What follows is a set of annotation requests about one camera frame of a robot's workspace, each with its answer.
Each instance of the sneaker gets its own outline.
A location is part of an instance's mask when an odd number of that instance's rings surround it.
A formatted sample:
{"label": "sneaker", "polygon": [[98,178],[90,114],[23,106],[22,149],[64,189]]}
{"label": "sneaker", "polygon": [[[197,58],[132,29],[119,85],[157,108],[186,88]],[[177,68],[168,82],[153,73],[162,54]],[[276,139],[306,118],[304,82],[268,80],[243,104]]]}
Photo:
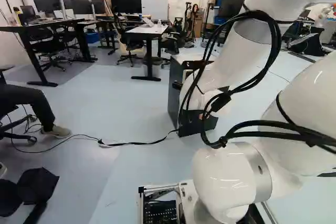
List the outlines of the sneaker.
{"label": "sneaker", "polygon": [[64,138],[71,135],[71,130],[54,125],[52,131],[44,131],[42,127],[41,133],[45,135],[52,135],[56,138]]}

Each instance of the person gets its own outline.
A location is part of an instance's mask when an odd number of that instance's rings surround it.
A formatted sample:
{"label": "person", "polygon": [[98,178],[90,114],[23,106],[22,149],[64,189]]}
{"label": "person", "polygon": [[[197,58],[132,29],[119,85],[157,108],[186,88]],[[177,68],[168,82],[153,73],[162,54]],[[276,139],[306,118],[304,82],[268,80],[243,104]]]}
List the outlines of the person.
{"label": "person", "polygon": [[55,116],[43,92],[16,85],[0,85],[0,105],[30,104],[41,122],[41,133],[63,138],[71,135],[69,129],[54,125]]}

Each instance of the white table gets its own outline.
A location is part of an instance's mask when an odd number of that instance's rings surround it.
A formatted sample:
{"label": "white table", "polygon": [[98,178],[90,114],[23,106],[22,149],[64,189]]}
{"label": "white table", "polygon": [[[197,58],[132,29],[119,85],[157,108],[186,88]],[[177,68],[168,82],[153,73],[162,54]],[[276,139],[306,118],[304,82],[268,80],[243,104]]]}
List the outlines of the white table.
{"label": "white table", "polygon": [[146,47],[147,47],[146,61],[147,61],[148,75],[132,76],[132,79],[146,80],[146,81],[161,81],[160,78],[153,77],[152,39],[161,37],[167,28],[168,28],[167,25],[161,25],[161,27],[159,27],[157,24],[155,24],[153,27],[149,27],[147,26],[147,24],[145,24],[125,32],[125,36],[129,38],[146,40]]}

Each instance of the blue bin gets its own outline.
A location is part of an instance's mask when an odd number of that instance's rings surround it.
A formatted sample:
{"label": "blue bin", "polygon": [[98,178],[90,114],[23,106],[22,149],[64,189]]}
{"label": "blue bin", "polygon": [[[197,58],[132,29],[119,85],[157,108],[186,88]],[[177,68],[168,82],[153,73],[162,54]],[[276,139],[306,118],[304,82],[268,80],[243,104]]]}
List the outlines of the blue bin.
{"label": "blue bin", "polygon": [[226,22],[226,18],[218,17],[218,16],[215,17],[215,24],[221,25],[221,24],[224,24],[225,22]]}
{"label": "blue bin", "polygon": [[221,6],[222,5],[222,0],[216,0],[215,6]]}
{"label": "blue bin", "polygon": [[86,33],[85,36],[88,44],[93,44],[99,41],[98,33]]}

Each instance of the keyboard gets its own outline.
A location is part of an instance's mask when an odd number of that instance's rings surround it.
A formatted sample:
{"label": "keyboard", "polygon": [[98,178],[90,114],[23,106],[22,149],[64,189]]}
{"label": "keyboard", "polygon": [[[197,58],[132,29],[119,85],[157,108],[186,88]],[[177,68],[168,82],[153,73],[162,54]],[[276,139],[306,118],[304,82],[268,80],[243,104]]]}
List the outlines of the keyboard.
{"label": "keyboard", "polygon": [[39,24],[44,24],[44,23],[53,23],[59,20],[54,20],[54,19],[49,19],[49,20],[34,20],[29,22],[29,25],[39,25]]}

